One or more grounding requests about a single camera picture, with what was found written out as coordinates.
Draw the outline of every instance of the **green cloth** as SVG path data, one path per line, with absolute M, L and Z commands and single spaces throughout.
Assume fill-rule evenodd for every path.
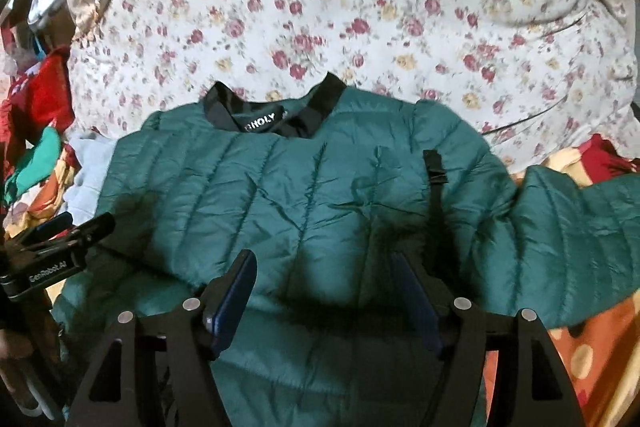
M 458 249 L 437 275 L 477 304 L 553 328 L 640 286 L 640 176 L 579 190 L 532 167 L 518 190 L 448 108 L 348 87 L 311 139 L 218 130 L 201 103 L 151 115 L 117 143 L 100 195 L 116 230 L 54 315 L 86 357 L 121 311 L 167 311 L 249 248 L 257 282 L 212 365 L 232 423 L 417 426 L 440 366 L 403 320 L 388 254 L 401 238 L 433 254 L 426 149 Z
M 15 203 L 27 190 L 48 178 L 61 151 L 58 131 L 53 127 L 45 127 L 40 140 L 32 149 L 27 149 L 15 166 L 15 171 L 4 182 L 4 203 Z

